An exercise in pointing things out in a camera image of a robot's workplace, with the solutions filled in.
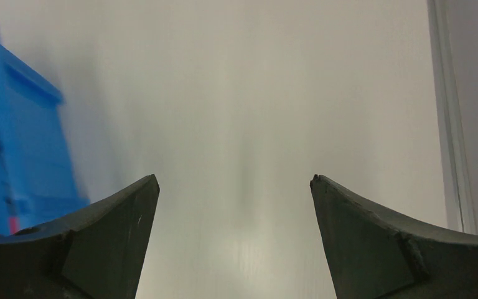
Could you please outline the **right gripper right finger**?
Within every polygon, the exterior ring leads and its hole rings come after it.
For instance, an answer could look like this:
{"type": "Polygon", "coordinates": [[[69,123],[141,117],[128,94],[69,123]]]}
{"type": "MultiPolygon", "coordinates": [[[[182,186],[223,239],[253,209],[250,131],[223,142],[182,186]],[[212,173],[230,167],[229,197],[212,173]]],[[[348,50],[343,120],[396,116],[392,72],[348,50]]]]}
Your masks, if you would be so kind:
{"type": "Polygon", "coordinates": [[[310,188],[338,298],[478,298],[478,235],[416,220],[323,175],[310,188]]]}

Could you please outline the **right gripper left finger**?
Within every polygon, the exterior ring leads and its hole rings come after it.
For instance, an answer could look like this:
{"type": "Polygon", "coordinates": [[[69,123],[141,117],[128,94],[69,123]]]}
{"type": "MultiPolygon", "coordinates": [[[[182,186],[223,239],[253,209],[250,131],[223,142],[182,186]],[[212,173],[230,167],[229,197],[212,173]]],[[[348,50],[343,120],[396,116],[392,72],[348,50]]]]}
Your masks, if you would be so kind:
{"type": "Polygon", "coordinates": [[[58,219],[0,236],[0,298],[134,298],[160,187],[155,175],[58,219]]]}

